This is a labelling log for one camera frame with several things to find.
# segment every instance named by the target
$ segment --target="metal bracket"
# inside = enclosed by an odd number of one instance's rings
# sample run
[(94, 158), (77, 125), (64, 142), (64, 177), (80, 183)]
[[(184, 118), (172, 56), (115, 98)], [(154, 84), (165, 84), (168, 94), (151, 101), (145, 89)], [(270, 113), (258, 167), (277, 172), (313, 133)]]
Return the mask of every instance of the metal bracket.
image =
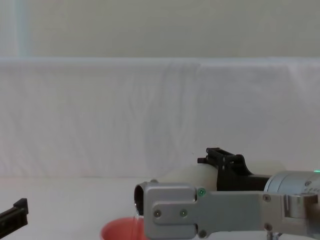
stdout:
[(151, 240), (263, 230), (310, 237), (307, 210), (317, 203), (315, 194), (211, 192), (188, 184), (151, 182), (144, 189), (144, 231)]

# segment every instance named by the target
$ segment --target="black object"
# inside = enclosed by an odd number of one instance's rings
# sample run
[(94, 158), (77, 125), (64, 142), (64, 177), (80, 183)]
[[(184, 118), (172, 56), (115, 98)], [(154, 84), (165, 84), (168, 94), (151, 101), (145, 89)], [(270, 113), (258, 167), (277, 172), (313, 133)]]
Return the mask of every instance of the black object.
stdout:
[(11, 209), (0, 213), (0, 239), (27, 225), (28, 213), (28, 201), (26, 198), (21, 198), (13, 204)]
[(207, 148), (207, 156), (198, 164), (209, 164), (218, 170), (218, 191), (264, 191), (271, 176), (256, 175), (246, 166), (243, 155), (234, 155), (221, 148)]

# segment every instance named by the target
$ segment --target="white backdrop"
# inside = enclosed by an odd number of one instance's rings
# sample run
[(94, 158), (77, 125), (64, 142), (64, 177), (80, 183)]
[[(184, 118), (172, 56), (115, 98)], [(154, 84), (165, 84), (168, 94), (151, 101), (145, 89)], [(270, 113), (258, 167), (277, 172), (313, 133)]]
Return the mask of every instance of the white backdrop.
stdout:
[(0, 56), (318, 57), (319, 9), (318, 0), (0, 0)]
[(319, 59), (0, 61), (0, 176), (158, 177), (207, 147), (320, 169)]

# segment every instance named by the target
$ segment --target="white wall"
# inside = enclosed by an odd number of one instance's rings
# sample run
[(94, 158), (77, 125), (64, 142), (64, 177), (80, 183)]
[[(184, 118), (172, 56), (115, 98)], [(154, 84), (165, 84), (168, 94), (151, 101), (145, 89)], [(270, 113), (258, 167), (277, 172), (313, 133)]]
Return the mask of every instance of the white wall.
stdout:
[(20, 54), (320, 55), (319, 0), (16, 0)]
[(0, 57), (18, 55), (15, 2), (0, 0)]

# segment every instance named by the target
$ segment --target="white surface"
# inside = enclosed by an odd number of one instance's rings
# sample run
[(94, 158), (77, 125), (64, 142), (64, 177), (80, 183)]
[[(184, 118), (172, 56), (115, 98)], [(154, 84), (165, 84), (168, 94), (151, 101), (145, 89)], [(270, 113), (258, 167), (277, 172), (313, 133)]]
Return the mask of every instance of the white surface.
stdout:
[(318, 0), (16, 0), (16, 9), (22, 56), (320, 56)]
[[(108, 222), (135, 215), (133, 191), (145, 179), (0, 179), (0, 211), (28, 198), (29, 224), (5, 240), (100, 240)], [(209, 240), (265, 240), (265, 232), (220, 232)], [(304, 240), (283, 236), (281, 240)]]
[(0, 59), (0, 176), (150, 177), (207, 147), (320, 168), (320, 59)]
[(19, 54), (15, 0), (0, 0), (0, 57)]

